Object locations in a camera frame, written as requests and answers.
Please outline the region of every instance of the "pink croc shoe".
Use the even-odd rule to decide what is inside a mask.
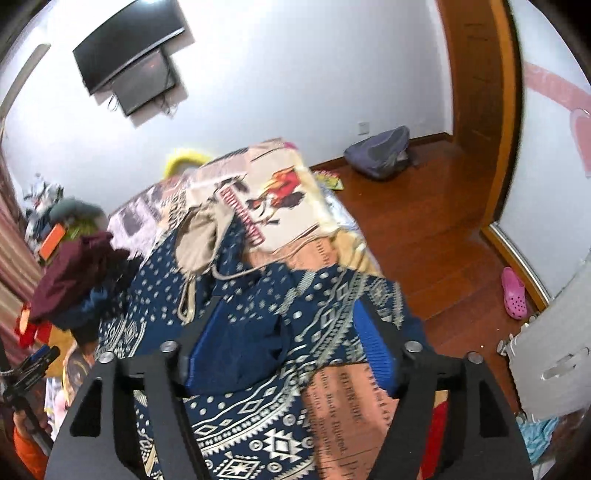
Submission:
[[[505,310],[515,320],[523,320],[527,317],[525,285],[511,267],[503,269],[501,283],[505,290]]]

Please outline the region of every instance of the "striped curtain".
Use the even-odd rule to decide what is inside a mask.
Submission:
[[[15,321],[22,304],[31,298],[41,279],[41,268],[23,240],[23,227],[8,167],[0,151],[0,337],[13,365],[29,353],[18,346]]]

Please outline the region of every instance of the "black monitor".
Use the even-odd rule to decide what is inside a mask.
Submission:
[[[74,49],[86,89],[92,95],[134,60],[183,31],[176,0],[135,0]]]
[[[159,48],[122,71],[111,85],[125,116],[176,85],[176,74]]]

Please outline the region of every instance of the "printed fabric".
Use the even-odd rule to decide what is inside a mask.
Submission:
[[[121,297],[120,307],[127,304],[126,314],[103,320],[99,353],[114,351],[120,358],[147,354],[181,334],[178,305],[186,279],[175,263],[175,240],[173,231]],[[234,217],[215,256],[217,271],[230,276],[248,270],[250,265],[242,259],[244,246],[245,228]],[[217,280],[208,271],[195,282],[194,321],[203,316],[212,296],[220,296],[225,311],[230,312],[221,320],[229,330],[237,323],[275,318],[291,332],[281,368],[270,377],[244,390],[233,391],[227,385],[226,393],[185,399],[195,440],[212,478],[318,478],[301,390],[325,365],[365,360],[352,317],[353,303],[362,295],[368,295],[382,320],[393,329],[420,330],[420,320],[410,315],[399,285],[337,265],[318,271],[290,271],[279,262],[229,281]],[[248,351],[252,346],[244,342],[236,348]],[[227,362],[211,363],[209,375],[223,379]],[[160,478],[147,399],[143,393],[135,396],[146,472]]]

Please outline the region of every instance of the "electrical outlet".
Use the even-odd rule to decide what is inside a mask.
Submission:
[[[369,135],[369,122],[359,122],[359,135]]]

